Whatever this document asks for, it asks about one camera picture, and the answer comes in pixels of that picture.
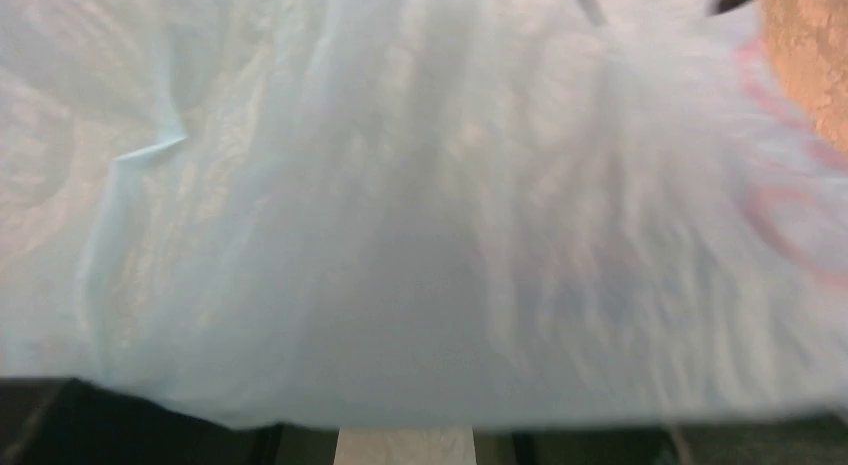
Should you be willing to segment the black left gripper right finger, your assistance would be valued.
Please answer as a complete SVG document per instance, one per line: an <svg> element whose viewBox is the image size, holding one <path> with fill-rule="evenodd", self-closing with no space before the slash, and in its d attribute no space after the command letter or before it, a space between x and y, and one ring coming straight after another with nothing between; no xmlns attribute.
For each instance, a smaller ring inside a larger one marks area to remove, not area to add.
<svg viewBox="0 0 848 465"><path fill-rule="evenodd" d="M517 464L797 465L847 462L847 414L765 423L515 433Z"/></svg>

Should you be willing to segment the light blue plastic bag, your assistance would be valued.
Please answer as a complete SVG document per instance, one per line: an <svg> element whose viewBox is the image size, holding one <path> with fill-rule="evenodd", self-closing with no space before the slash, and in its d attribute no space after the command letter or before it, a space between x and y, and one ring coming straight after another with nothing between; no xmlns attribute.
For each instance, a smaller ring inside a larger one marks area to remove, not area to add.
<svg viewBox="0 0 848 465"><path fill-rule="evenodd" d="M232 427L847 404L753 0L1 0L1 374Z"/></svg>

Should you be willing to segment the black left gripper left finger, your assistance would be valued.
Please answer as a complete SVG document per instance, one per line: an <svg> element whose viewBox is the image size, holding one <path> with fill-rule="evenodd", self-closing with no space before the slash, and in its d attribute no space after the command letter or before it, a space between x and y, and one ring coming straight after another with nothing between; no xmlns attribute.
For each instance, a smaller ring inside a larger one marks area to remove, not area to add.
<svg viewBox="0 0 848 465"><path fill-rule="evenodd" d="M1 383L4 464L273 464L281 434L230 430L77 381Z"/></svg>

